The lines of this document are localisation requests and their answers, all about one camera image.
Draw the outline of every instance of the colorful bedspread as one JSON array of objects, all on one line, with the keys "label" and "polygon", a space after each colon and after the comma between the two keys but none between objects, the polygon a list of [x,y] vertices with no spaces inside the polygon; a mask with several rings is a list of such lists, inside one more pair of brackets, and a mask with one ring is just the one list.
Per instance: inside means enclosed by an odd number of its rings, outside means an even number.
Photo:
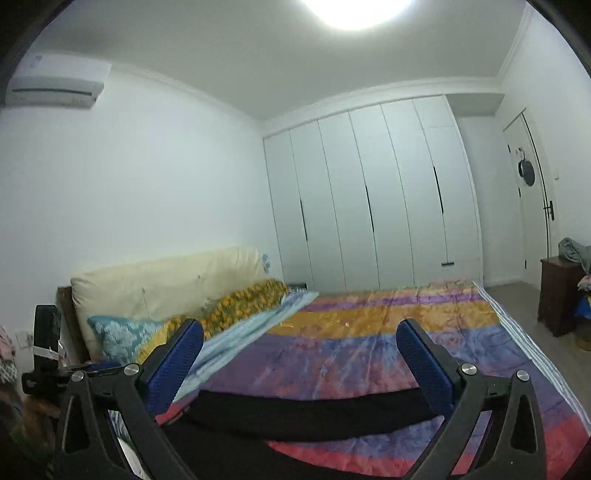
[{"label": "colorful bedspread", "polygon": [[[203,388],[314,400],[416,387],[395,340],[399,322],[409,317],[453,356],[474,363],[488,375],[510,377],[520,368],[530,373],[543,417],[548,478],[561,478],[589,435],[471,284],[318,298],[246,347]],[[341,442],[269,444],[315,465],[367,475],[402,476],[441,421],[437,418],[391,434]],[[455,473],[466,472],[487,421],[483,413]]]}]

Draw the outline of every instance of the ceiling light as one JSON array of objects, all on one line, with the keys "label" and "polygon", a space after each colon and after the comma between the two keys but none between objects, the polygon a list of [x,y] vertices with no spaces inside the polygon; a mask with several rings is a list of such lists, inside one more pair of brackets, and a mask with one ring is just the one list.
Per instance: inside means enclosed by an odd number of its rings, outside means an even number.
[{"label": "ceiling light", "polygon": [[413,0],[303,0],[327,25],[361,30],[387,22]]}]

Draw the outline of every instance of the dark wood cabinet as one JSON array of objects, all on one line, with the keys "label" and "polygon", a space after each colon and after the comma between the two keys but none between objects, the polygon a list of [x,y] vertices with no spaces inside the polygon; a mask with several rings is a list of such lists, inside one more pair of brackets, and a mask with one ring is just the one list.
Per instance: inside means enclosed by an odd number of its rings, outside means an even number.
[{"label": "dark wood cabinet", "polygon": [[581,298],[577,283],[585,272],[578,263],[562,257],[542,260],[542,289],[538,321],[554,336],[572,332],[576,326],[574,311]]}]

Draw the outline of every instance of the light blue blanket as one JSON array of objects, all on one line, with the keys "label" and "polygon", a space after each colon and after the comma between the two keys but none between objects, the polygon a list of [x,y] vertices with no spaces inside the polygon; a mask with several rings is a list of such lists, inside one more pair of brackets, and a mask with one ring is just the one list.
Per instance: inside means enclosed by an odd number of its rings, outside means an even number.
[{"label": "light blue blanket", "polygon": [[[315,291],[288,293],[278,307],[248,317],[207,340],[174,397],[169,409],[170,416],[174,416],[191,403],[199,394],[199,387],[214,373],[230,363],[248,345],[259,339],[270,328],[306,307],[317,296],[318,292]],[[120,413],[110,411],[109,414],[117,436],[132,445]]]}]

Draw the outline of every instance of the wardrobe door handle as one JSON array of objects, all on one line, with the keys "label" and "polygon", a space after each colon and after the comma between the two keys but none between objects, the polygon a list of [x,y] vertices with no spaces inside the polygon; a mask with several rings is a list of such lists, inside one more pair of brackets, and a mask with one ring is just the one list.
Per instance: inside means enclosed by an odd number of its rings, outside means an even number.
[{"label": "wardrobe door handle", "polygon": [[371,230],[372,230],[372,232],[375,232],[375,229],[374,229],[374,216],[371,213],[371,202],[369,201],[369,192],[368,192],[368,186],[367,185],[365,186],[365,194],[367,195],[367,198],[368,198],[369,219],[371,220]]},{"label": "wardrobe door handle", "polygon": [[433,167],[433,171],[435,172],[435,182],[437,183],[437,192],[439,194],[439,205],[441,206],[441,214],[443,215],[443,200],[441,199],[441,188],[439,188],[439,179],[437,178],[437,170],[435,170],[435,166]]},{"label": "wardrobe door handle", "polygon": [[306,236],[306,242],[308,241],[308,230],[306,229],[306,217],[304,216],[304,206],[300,199],[301,219],[304,222],[304,235]]}]

